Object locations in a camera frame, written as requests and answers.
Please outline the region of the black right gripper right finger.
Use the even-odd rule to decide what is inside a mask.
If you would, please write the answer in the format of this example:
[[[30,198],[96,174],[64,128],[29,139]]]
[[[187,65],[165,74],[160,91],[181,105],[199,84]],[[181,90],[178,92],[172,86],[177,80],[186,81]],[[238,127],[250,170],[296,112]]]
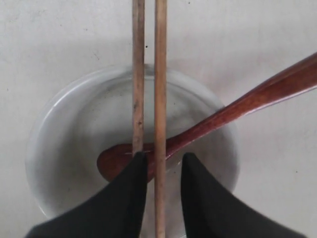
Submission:
[[[194,153],[185,153],[181,202],[188,238],[302,238],[236,198]]]

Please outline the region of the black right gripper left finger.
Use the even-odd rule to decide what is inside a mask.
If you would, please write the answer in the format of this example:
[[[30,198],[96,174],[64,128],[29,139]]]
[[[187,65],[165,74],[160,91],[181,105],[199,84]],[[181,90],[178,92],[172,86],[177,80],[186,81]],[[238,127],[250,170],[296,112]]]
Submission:
[[[33,227],[28,238],[137,238],[146,204],[148,164],[138,152],[105,188],[74,209]]]

